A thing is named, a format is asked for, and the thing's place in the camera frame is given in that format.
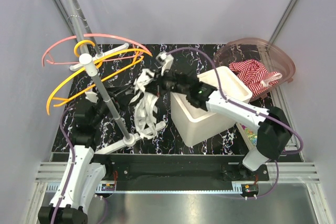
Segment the black white striped tank top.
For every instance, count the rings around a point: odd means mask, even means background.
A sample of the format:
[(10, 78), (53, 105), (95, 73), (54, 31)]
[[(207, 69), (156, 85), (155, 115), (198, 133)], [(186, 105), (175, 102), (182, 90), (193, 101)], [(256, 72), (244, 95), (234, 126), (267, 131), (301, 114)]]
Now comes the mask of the black white striped tank top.
[(134, 96), (129, 105), (134, 106), (134, 125), (140, 138), (152, 139), (157, 136), (155, 106), (158, 97), (145, 90), (154, 79), (155, 72), (143, 69), (134, 81)]

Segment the yellow plastic hanger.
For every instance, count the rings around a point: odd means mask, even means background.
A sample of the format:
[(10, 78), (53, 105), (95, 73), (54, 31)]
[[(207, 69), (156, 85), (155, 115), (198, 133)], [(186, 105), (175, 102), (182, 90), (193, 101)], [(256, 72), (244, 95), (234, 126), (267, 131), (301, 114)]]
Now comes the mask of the yellow plastic hanger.
[(130, 41), (130, 40), (126, 40), (126, 39), (121, 39), (121, 40), (124, 40), (126, 42), (129, 42), (131, 44), (134, 44), (134, 45), (137, 45), (139, 46), (138, 48), (135, 47), (135, 48), (131, 48), (131, 49), (123, 49), (123, 50), (117, 50), (117, 51), (114, 51), (114, 52), (110, 52), (107, 54), (104, 54), (103, 57), (99, 58), (99, 59), (96, 59), (94, 60), (93, 57), (91, 57), (90, 54), (82, 54), (82, 55), (79, 55), (78, 52), (77, 52), (77, 49), (79, 46), (82, 46), (83, 44), (91, 44), (94, 46), (94, 43), (93, 41), (91, 40), (82, 40), (80, 42), (78, 42), (75, 47), (74, 47), (74, 54), (78, 57), (78, 59), (80, 59), (81, 56), (87, 56), (87, 58), (90, 58), (91, 59), (91, 64), (89, 64), (89, 70), (87, 70), (85, 67), (81, 66), (77, 71), (75, 71), (73, 74), (71, 74), (69, 77), (67, 77), (64, 81), (62, 81), (55, 89), (54, 91), (51, 92), (51, 94), (49, 95), (48, 99), (47, 99), (47, 103), (46, 103), (46, 112), (47, 112), (47, 115), (50, 115), (50, 104), (51, 104), (51, 101), (52, 100), (57, 100), (57, 101), (61, 101), (61, 103), (59, 104), (55, 104), (54, 107), (60, 107), (72, 100), (74, 100), (75, 98), (79, 97), (80, 95), (84, 94), (85, 92), (89, 91), (90, 89), (94, 88), (96, 86), (96, 84), (94, 83), (93, 85), (91, 86), (88, 86), (87, 88), (79, 91), (78, 93), (76, 93), (75, 95), (71, 96), (70, 98), (59, 98), (59, 97), (55, 97), (56, 93), (65, 85), (67, 84), (70, 80), (72, 80), (74, 77), (76, 77), (77, 75), (79, 75), (80, 73), (82, 72), (86, 72), (87, 75), (92, 78), (94, 76), (98, 76), (98, 69), (99, 67), (103, 64), (103, 62), (106, 62), (106, 61), (109, 61), (109, 58), (111, 57), (114, 57), (114, 56), (117, 56), (117, 55), (121, 55), (121, 54), (126, 54), (126, 53), (129, 53), (129, 52), (135, 52), (135, 54), (133, 56), (129, 56), (129, 57), (121, 57), (121, 58), (117, 58), (116, 60), (123, 60), (123, 59), (128, 59), (128, 58), (133, 58), (133, 61), (125, 66), (124, 68), (110, 74), (109, 76), (106, 76), (105, 78), (103, 79), (99, 79), (99, 83), (102, 83), (104, 81), (107, 81), (109, 80), (110, 78), (120, 74), (121, 72), (131, 68), (132, 66), (140, 63), (143, 58), (144, 58), (144, 55), (143, 54), (146, 54), (150, 57), (152, 57), (152, 53), (144, 46), (144, 45), (141, 45), (135, 41)]

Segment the red white striped tank top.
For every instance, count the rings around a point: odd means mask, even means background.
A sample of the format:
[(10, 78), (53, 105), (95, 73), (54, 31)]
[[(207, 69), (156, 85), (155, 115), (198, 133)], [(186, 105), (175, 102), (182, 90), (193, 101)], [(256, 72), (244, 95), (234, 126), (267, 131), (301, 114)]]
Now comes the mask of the red white striped tank top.
[(253, 59), (232, 62), (229, 69), (249, 88), (253, 98), (266, 92), (282, 78), (280, 72), (269, 72), (263, 63)]

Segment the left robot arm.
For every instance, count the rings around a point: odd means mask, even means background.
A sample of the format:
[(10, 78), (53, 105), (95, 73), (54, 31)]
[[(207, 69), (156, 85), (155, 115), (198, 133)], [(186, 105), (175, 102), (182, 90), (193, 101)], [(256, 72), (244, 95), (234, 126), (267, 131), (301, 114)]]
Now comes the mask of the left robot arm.
[(38, 212), (40, 223), (88, 223), (89, 206), (100, 181), (118, 179), (118, 172), (107, 158), (93, 157), (98, 145), (95, 138), (98, 125), (109, 114), (102, 97), (84, 98), (72, 108), (72, 137), (59, 124), (70, 147), (67, 166), (49, 205)]

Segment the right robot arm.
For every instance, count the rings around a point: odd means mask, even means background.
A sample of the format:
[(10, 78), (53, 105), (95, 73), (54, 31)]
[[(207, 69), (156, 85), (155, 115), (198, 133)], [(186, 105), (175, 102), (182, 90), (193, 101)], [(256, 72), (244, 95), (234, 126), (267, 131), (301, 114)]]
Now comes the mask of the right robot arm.
[(174, 71), (157, 73), (146, 90), (152, 90), (156, 95), (167, 92), (184, 94), (193, 107), (224, 115), (256, 132), (256, 146), (238, 167), (239, 176), (244, 180), (256, 176), (257, 169), (268, 160), (277, 160), (292, 137), (282, 109), (273, 107), (267, 110), (238, 101), (197, 77)]

